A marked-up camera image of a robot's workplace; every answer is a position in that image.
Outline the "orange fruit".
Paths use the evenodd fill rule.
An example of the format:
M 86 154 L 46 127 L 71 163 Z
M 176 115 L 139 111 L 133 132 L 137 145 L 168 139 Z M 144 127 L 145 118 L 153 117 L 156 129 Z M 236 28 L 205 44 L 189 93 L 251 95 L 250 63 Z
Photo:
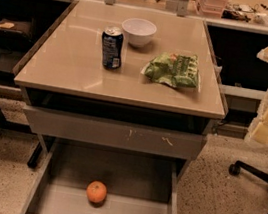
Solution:
M 107 197 L 107 188 L 103 182 L 92 181 L 86 189 L 87 198 L 91 203 L 102 203 Z

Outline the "open middle drawer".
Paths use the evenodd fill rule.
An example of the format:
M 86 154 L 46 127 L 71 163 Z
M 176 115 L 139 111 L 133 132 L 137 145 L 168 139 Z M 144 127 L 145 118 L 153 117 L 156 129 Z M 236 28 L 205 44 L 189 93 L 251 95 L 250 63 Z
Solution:
M 20 214 L 177 214 L 176 165 L 57 140 Z

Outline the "grey drawer cabinet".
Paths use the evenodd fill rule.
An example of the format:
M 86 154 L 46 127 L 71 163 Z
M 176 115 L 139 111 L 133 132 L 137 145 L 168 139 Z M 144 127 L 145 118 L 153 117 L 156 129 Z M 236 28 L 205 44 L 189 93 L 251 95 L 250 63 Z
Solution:
M 101 64 L 101 31 L 134 17 L 156 25 L 154 40 L 144 48 L 125 47 L 122 66 L 109 71 Z M 226 106 L 205 26 L 200 19 L 79 0 L 17 65 L 15 83 L 29 106 L 206 136 Z M 142 75 L 164 51 L 198 55 L 199 89 L 177 90 Z

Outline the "closed top drawer front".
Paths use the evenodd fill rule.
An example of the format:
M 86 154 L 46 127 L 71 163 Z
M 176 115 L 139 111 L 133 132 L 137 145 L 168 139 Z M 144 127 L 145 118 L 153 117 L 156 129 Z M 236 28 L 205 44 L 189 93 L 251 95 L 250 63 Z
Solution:
M 205 136 L 199 134 L 29 105 L 23 110 L 33 133 L 134 152 L 194 160 L 207 142 Z

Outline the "pink stacked trays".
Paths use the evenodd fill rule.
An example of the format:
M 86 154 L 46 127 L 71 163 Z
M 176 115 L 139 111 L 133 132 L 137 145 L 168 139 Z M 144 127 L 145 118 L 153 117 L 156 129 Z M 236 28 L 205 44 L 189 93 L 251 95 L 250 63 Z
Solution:
M 196 0 L 196 11 L 202 16 L 219 18 L 229 0 Z

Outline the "green chip bag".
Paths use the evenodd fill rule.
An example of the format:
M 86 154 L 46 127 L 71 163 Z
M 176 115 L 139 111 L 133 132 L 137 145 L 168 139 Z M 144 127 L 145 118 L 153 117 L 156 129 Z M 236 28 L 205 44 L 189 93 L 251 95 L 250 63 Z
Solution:
M 143 67 L 141 73 L 152 83 L 164 84 L 171 88 L 198 88 L 199 69 L 197 55 L 161 53 Z

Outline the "white bowl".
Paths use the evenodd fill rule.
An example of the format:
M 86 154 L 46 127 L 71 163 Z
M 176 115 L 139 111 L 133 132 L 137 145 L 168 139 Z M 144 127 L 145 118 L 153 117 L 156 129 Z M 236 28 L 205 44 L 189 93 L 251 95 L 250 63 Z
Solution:
M 129 45 L 135 48 L 141 48 L 152 40 L 157 32 L 155 24 L 149 20 L 129 18 L 122 22 L 124 37 Z

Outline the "blue soda can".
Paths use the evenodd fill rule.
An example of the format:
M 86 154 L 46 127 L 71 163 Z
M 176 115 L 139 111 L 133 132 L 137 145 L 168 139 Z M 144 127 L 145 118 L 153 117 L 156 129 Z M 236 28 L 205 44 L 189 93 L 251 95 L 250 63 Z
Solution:
M 124 35 L 116 26 L 107 26 L 102 32 L 102 64 L 108 69 L 118 69 L 122 65 L 121 52 Z

